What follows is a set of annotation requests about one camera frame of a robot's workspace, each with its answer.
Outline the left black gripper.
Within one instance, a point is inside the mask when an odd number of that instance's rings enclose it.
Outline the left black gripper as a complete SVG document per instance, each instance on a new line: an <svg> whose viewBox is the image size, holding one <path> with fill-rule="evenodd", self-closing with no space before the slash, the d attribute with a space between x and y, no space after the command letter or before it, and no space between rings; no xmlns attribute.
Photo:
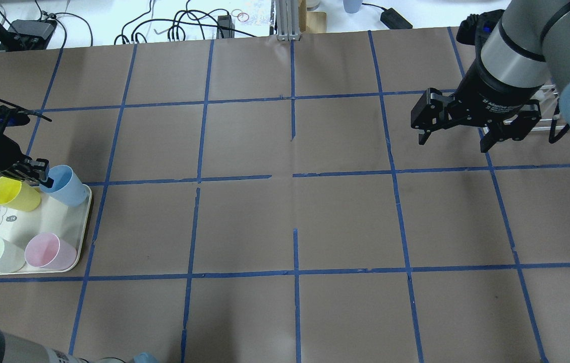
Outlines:
<svg viewBox="0 0 570 363"><path fill-rule="evenodd" d="M0 108L0 175L28 183L53 186L48 159L31 159L22 153L17 142L4 135L7 127L26 126L29 115L17 108Z"/></svg>

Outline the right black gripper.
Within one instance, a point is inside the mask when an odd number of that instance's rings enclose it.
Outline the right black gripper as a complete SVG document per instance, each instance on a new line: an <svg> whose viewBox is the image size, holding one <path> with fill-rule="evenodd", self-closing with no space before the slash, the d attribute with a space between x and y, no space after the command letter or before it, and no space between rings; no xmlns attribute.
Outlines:
<svg viewBox="0 0 570 363"><path fill-rule="evenodd" d="M424 92L411 110L411 127L419 133L419 145L425 145L432 133L455 127L455 121L461 126L486 126L488 132L480 141L480 151L486 153L498 142L520 142L540 122L540 103L530 100L536 90L506 84L475 60L453 96L438 89ZM502 121L518 110L509 124Z"/></svg>

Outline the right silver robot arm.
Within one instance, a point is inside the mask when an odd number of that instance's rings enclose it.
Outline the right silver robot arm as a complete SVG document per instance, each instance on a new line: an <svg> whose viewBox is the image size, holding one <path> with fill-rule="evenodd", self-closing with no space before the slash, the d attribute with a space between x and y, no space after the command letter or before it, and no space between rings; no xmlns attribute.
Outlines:
<svg viewBox="0 0 570 363"><path fill-rule="evenodd" d="M456 126L486 129L483 153L523 140L541 119L534 95L548 80L566 122L560 133L550 127L550 142L570 130L570 1L513 1L505 10L469 15L457 41L474 46L476 57L453 95L430 88L417 101L411 127L420 145Z"/></svg>

